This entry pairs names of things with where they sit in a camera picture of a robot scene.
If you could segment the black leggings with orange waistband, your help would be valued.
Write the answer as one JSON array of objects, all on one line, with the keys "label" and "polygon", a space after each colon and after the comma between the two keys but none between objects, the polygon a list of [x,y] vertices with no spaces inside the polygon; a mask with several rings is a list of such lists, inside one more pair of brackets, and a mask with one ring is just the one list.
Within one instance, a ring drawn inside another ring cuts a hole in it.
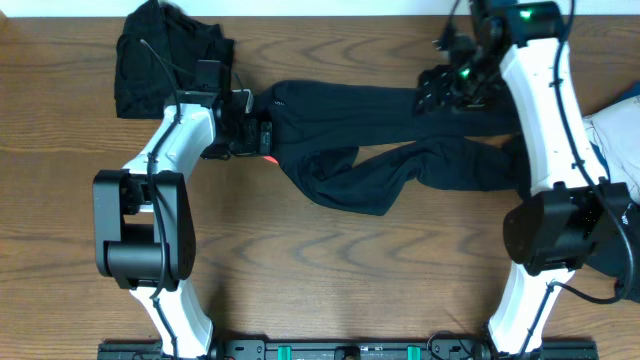
[{"label": "black leggings with orange waistband", "polygon": [[511,108],[416,109],[417,92],[288,80],[255,99],[272,124],[272,157],[309,200],[384,215],[405,183],[530,195],[530,170]]}]

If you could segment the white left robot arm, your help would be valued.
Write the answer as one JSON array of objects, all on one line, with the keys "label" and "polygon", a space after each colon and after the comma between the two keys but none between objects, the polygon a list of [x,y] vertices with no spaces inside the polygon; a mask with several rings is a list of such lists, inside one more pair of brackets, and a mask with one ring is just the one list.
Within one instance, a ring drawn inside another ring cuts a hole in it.
[{"label": "white left robot arm", "polygon": [[253,95],[231,69],[200,60],[195,87],[174,89],[161,125],[119,170],[93,180],[96,266],[146,310],[156,341],[106,341],[100,359],[216,359],[214,322],[190,279],[196,234],[186,184],[200,159],[266,155],[271,125],[249,118]]}]

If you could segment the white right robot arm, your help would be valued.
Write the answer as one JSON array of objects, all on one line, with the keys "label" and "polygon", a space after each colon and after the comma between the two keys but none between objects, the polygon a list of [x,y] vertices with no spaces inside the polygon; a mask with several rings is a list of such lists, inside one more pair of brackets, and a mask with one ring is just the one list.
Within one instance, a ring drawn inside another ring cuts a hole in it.
[{"label": "white right robot arm", "polygon": [[421,75],[415,109],[485,111],[508,91],[530,170],[530,196],[510,211],[503,236],[511,267],[480,340],[460,342],[464,359],[593,359],[589,343],[545,344],[544,324],[561,291],[606,241],[619,240],[625,277],[613,300],[631,292],[637,260],[622,217],[631,198],[599,162],[582,124],[571,79],[573,20],[552,1],[474,1],[473,33],[447,24],[437,48],[449,66]]}]

